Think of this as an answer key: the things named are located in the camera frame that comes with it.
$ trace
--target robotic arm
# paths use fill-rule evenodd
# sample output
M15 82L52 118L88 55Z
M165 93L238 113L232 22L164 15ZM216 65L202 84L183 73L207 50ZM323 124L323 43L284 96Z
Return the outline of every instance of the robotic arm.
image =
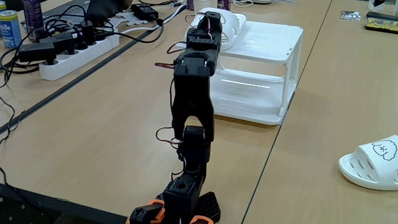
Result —
M214 109L210 98L210 77L214 75L221 47L221 16L206 12L187 33L187 48L174 60L175 98L172 107L175 138L182 143L177 154L185 161L183 174L169 182L164 192L136 208L130 224L213 224L220 220L220 208L213 192L200 196L206 179L206 164L214 140ZM202 126L186 126L196 116Z

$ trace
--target blue can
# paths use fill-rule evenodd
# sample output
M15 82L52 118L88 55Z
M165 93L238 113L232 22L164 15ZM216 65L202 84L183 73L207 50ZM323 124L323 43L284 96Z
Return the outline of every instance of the blue can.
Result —
M6 2L0 1L0 12L3 12L5 10L7 10Z
M13 10L0 12L0 26L4 45L7 48L18 47L22 37L17 12Z

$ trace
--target white cable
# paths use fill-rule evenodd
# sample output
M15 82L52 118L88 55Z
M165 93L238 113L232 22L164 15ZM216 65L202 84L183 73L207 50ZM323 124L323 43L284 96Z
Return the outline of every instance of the white cable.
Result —
M234 2L234 5L236 6L236 7L248 7L248 6L251 6L251 5L253 5L253 1L252 0L242 0L242 1L238 1L239 3L250 3L250 4L248 4L248 5L238 5L237 3L236 3L236 0L233 0L233 2Z
M178 7L178 9L172 14L172 16L170 16L165 21L163 21L163 24L166 24L166 23L168 23L168 21L172 20L184 6L185 5L183 4L180 7ZM125 30L125 31L122 32L122 34L127 34L127 33L130 33L132 31L136 31L136 30L156 30L157 28L159 28L159 25L156 25L154 27L137 27L137 28L132 28L132 29Z

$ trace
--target cartoon drawing on slipper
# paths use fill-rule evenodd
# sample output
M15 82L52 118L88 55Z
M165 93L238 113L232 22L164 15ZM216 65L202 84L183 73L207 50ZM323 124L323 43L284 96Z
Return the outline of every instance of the cartoon drawing on slipper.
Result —
M391 161L397 154L397 145L391 140L381 140L372 143L373 150L384 160Z

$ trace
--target orange bracket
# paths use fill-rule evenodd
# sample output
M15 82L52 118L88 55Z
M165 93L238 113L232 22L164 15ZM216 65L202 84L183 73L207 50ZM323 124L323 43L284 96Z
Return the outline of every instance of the orange bracket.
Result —
M195 215L192 218L191 224L214 224L214 222L207 217L201 215Z

